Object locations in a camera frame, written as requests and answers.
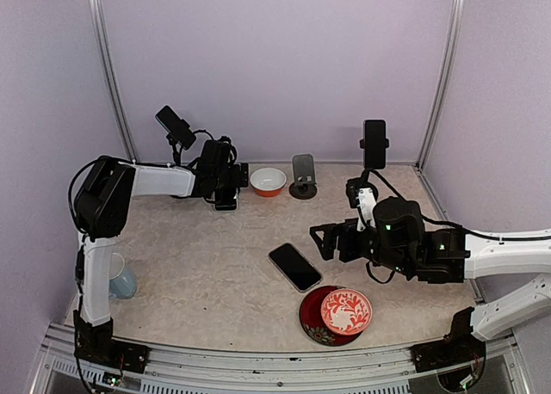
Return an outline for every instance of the blue mug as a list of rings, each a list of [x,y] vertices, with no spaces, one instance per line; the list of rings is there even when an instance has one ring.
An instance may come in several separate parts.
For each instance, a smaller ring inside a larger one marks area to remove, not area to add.
[[[138,290],[136,275],[121,254],[111,255],[109,267],[109,299],[130,299]]]

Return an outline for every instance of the bowl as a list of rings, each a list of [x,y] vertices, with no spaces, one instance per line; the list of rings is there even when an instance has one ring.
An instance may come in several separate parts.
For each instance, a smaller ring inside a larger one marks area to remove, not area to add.
[[[279,169],[262,168],[251,175],[250,182],[257,194],[271,198],[283,190],[287,177]]]
[[[368,299],[354,289],[337,289],[321,303],[321,317],[325,325],[341,336],[363,332],[371,323],[372,314]]]

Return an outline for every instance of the red patterned bowl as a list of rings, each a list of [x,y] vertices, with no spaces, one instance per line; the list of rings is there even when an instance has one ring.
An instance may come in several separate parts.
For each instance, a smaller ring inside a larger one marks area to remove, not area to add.
[[[321,304],[321,317],[335,334],[353,336],[371,323],[373,310],[368,299],[353,289],[337,289]]]

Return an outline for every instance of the beige table surface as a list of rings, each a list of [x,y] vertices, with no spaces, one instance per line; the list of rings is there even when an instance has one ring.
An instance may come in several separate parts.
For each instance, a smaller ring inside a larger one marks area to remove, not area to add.
[[[271,165],[292,181],[290,165]],[[259,168],[251,165],[251,172]],[[134,298],[111,302],[115,335],[182,347],[256,352],[307,352],[372,348],[419,342],[449,332],[457,311],[473,305],[466,284],[427,285],[401,275],[386,285],[373,282],[366,260],[342,263],[321,259],[310,226],[357,217],[344,193],[358,165],[319,164],[318,194],[297,200],[287,187],[275,198],[244,189],[236,212],[214,212],[200,199],[142,197],[132,201],[116,252],[127,259],[139,289]],[[408,199],[435,217],[413,169],[388,166],[383,175]],[[388,189],[371,176],[380,191]],[[369,328],[343,348],[328,348],[302,330],[297,292],[268,259],[292,243],[323,275],[321,286],[363,292],[373,306]],[[386,278],[388,270],[375,274]]]

